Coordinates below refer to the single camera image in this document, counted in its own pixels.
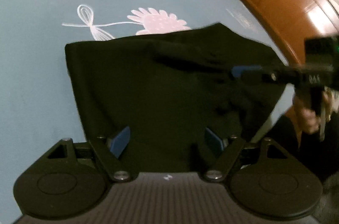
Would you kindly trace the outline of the black right sleeve forearm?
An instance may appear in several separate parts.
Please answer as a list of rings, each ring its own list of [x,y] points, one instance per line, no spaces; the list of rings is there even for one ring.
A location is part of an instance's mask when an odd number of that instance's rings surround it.
[[[333,114],[320,134],[302,133],[297,140],[292,121],[282,116],[265,135],[272,138],[308,168],[323,184],[323,194],[313,213],[320,223],[338,223],[338,115]]]

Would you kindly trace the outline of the person right hand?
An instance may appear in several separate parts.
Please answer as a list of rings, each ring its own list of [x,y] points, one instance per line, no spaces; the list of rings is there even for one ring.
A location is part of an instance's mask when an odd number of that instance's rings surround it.
[[[338,91],[329,88],[323,92],[322,101],[325,105],[325,121],[329,122],[338,113]],[[300,90],[295,91],[292,100],[297,123],[302,132],[314,134],[322,128],[322,119],[311,109],[310,94]]]

